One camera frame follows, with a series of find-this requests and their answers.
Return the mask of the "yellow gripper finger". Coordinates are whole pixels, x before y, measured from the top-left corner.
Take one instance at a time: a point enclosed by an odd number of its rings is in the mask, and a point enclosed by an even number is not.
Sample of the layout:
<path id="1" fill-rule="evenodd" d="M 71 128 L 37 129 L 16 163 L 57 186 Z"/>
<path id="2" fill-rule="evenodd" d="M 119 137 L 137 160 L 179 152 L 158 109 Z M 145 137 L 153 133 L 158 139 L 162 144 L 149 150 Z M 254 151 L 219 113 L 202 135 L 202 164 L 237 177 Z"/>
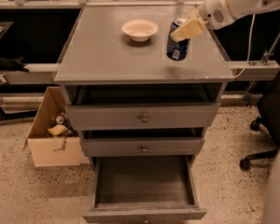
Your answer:
<path id="1" fill-rule="evenodd" d="M 204 22 L 201 19 L 192 18 L 171 32 L 170 37 L 174 40 L 174 42 L 180 42 L 185 39 L 201 35 L 203 33 L 203 29 Z"/>
<path id="2" fill-rule="evenodd" d="M 201 7 L 196 7 L 194 8 L 188 15 L 187 15 L 187 18 L 189 20 L 191 19 L 198 19 L 200 20 L 202 18 L 201 14 L 200 14 L 200 9 Z"/>

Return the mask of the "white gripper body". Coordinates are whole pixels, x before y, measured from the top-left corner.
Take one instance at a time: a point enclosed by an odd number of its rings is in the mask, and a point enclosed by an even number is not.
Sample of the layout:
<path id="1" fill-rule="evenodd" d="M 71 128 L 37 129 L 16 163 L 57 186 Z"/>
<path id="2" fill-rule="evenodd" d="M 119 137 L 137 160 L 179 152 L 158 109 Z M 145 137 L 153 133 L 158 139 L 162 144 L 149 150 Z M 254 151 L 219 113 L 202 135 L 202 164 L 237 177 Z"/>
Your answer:
<path id="1" fill-rule="evenodd" d="M 199 14 L 211 30 L 219 30 L 235 22 L 229 0 L 205 0 L 199 8 Z"/>

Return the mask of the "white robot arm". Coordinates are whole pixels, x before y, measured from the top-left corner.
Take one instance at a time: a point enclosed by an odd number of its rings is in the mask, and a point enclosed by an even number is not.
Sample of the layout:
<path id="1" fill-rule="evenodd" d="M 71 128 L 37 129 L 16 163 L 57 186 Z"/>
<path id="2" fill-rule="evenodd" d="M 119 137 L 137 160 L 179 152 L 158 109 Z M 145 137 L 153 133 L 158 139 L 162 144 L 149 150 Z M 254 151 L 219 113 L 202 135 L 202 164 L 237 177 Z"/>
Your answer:
<path id="1" fill-rule="evenodd" d="M 170 33 L 174 41 L 200 35 L 204 27 L 221 29 L 250 14 L 280 9 L 280 0 L 205 0 L 186 16 L 187 21 Z M 280 224 L 280 149 L 273 159 L 260 224 Z"/>

